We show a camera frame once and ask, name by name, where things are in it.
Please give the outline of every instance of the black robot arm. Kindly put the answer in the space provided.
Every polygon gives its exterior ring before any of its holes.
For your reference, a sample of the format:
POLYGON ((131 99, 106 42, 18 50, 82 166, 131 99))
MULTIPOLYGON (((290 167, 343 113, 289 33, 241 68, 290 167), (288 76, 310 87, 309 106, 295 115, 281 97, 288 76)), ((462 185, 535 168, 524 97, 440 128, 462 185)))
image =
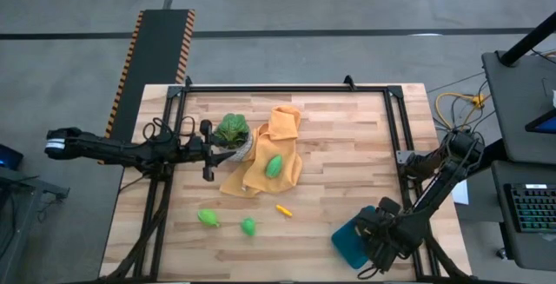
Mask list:
POLYGON ((44 152, 49 158, 57 160, 88 157, 103 161, 104 164, 135 167, 144 175, 161 172, 163 166, 169 163, 205 162, 203 178, 207 181, 214 180, 211 168, 217 167, 234 154, 213 153, 211 146, 216 140, 212 136, 212 124, 208 120, 201 121, 200 131, 204 140, 191 133, 184 145, 181 145, 179 135, 172 132, 160 119, 155 118, 148 125, 152 128, 160 127, 160 133, 152 135, 141 144, 111 140, 78 128, 50 130, 46 136, 44 152))
POLYGON ((453 131, 434 152, 425 156, 411 155, 404 166, 402 175, 414 182, 422 182, 433 175, 411 208, 400 211, 397 202, 383 197, 375 211, 361 210, 356 218, 356 231, 364 240, 365 252, 376 271, 388 271, 396 257, 407 259, 427 239, 450 276, 467 277, 430 236, 427 222, 453 187, 478 167, 483 149, 484 145, 472 135, 453 131))

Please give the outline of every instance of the concrete floor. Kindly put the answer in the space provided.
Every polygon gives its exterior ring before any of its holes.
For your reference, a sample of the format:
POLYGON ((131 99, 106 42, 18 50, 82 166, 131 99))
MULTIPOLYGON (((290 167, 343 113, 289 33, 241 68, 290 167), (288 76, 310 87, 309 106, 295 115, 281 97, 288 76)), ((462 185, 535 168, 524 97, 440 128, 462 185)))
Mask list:
MULTIPOLYGON (((139 10, 163 0, 0 0, 0 33, 130 31, 139 10)), ((533 27, 554 0, 174 0, 195 8, 195 30, 412 29, 533 27)), ((425 83, 433 90, 482 71, 480 54, 508 49, 521 35, 373 36, 194 40, 195 83, 425 83)), ((0 41, 0 143, 25 153, 23 170, 70 186, 69 199, 36 224, 20 269, 22 283, 93 279, 106 241, 118 167, 91 160, 55 162, 43 154, 48 129, 77 126, 101 134, 127 52, 127 40, 0 41)), ((556 38, 538 50, 556 48, 556 38)), ((476 76, 430 93, 474 94, 476 76)), ((441 109, 449 114, 449 101, 441 109)), ((486 106, 486 112, 492 110, 486 106)), ((478 130, 500 137, 495 116, 478 130)), ((501 261, 498 227, 461 222, 473 273, 482 279, 553 282, 555 273, 501 261)))

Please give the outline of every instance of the wooden table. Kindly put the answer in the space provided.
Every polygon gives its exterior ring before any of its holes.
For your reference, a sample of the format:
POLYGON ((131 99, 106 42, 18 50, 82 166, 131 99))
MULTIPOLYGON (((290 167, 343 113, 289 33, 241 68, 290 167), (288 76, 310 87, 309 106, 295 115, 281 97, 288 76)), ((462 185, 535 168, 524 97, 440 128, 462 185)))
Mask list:
MULTIPOLYGON (((416 150, 436 149, 438 141, 424 85, 402 86, 416 150)), ((143 142, 142 127, 153 117, 162 117, 167 87, 145 87, 133 142, 143 142)), ((218 190, 236 163, 224 162, 216 168, 214 182, 202 179, 199 162, 178 165, 159 281, 356 281, 357 272, 336 253, 330 236, 361 208, 376 205, 382 196, 401 202, 382 94, 190 93, 185 113, 197 122, 209 119, 214 126, 228 112, 242 113, 248 124, 256 127, 268 120, 274 106, 282 104, 301 111, 297 151, 303 170, 299 184, 278 195, 260 193, 244 199, 218 190), (286 218, 278 213, 276 203, 289 208, 294 216, 286 218), (200 208, 214 209, 222 225, 204 227, 197 220, 200 208), (246 217, 257 222, 255 237, 246 236, 240 228, 246 217)), ((397 113, 396 118, 403 143, 397 113)), ((182 131, 190 129, 184 124, 182 131)), ((126 169, 122 185, 139 176, 134 169, 126 169)), ((101 275, 116 268, 139 237, 148 187, 149 181, 138 182, 118 197, 101 275)), ((431 225, 447 254, 470 273, 451 197, 431 225)), ((424 250, 421 257, 426 267, 424 250)), ((145 273, 149 266, 148 251, 145 273)), ((377 274, 373 280, 414 280, 411 258, 397 259, 389 272, 377 274)))

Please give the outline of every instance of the yellow cloth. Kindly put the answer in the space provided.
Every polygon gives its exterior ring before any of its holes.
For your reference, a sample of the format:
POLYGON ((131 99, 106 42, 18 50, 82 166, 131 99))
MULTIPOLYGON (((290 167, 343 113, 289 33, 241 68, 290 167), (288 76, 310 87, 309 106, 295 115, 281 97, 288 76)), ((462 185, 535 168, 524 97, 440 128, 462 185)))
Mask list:
POLYGON ((301 113, 291 106, 274 107, 268 123, 253 130, 253 146, 240 166, 220 186, 220 191, 240 197, 253 197, 260 191, 280 193, 297 184, 303 162, 295 152, 301 113), (282 157, 281 173, 265 176, 268 162, 282 157))

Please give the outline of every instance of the potted plant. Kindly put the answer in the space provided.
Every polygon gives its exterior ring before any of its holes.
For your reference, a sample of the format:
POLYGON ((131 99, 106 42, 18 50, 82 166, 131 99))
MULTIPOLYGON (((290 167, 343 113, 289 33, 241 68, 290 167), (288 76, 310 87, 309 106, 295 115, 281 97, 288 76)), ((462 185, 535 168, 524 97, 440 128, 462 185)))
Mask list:
POLYGON ((242 161, 253 145, 253 136, 244 115, 225 115, 216 128, 215 136, 219 139, 221 152, 235 151, 228 158, 232 162, 242 161))

